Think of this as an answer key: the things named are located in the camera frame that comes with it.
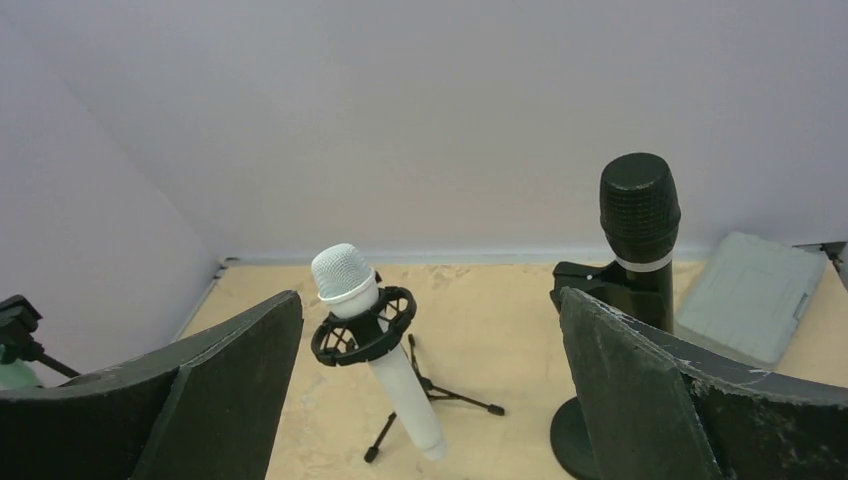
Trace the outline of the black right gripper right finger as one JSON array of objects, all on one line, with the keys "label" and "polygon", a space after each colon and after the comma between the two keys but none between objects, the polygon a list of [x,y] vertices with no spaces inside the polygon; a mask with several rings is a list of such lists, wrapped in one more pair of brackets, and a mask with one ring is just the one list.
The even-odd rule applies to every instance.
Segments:
[{"label": "black right gripper right finger", "polygon": [[843,479],[847,391],[762,370],[573,288],[560,326],[604,479]]}]

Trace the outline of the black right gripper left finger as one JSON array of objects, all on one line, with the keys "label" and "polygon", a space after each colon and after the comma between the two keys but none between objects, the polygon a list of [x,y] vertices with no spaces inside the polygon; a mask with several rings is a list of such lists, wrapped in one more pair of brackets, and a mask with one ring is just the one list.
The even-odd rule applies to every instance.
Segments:
[{"label": "black right gripper left finger", "polygon": [[5,479],[261,479],[303,329],[282,291],[62,385],[1,394]]}]

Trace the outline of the black tripod shock mount stand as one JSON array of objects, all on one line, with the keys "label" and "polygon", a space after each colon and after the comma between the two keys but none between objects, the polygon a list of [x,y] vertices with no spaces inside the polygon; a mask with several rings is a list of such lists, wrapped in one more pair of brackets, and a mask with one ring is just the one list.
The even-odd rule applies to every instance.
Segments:
[{"label": "black tripod shock mount stand", "polygon": [[415,352],[416,340],[407,332],[417,313],[412,292],[404,287],[381,285],[371,278],[352,291],[326,301],[330,313],[311,340],[316,360],[329,367],[369,366],[387,394],[392,412],[370,445],[363,460],[374,462],[395,423],[431,461],[444,458],[448,447],[442,425],[433,409],[439,400],[455,400],[503,416],[503,407],[484,403],[435,385],[422,375]]}]

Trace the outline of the white microphone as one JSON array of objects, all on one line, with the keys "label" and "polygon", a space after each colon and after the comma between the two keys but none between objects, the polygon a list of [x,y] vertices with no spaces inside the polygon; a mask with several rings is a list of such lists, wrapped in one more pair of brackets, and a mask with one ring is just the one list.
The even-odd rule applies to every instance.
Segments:
[{"label": "white microphone", "polygon": [[316,360],[330,367],[367,364],[412,443],[431,461],[444,458],[441,423],[401,345],[417,309],[411,292],[381,287],[376,270],[348,243],[320,252],[311,271],[329,309],[311,340]]}]

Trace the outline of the black microphone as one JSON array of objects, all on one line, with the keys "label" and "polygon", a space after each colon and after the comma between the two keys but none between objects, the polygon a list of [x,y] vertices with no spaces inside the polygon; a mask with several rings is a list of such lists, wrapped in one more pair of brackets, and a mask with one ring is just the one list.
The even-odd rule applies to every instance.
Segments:
[{"label": "black microphone", "polygon": [[616,274],[633,295],[631,315],[671,333],[674,328],[672,256],[681,210],[668,163],[636,152],[604,167],[600,224],[615,254]]}]

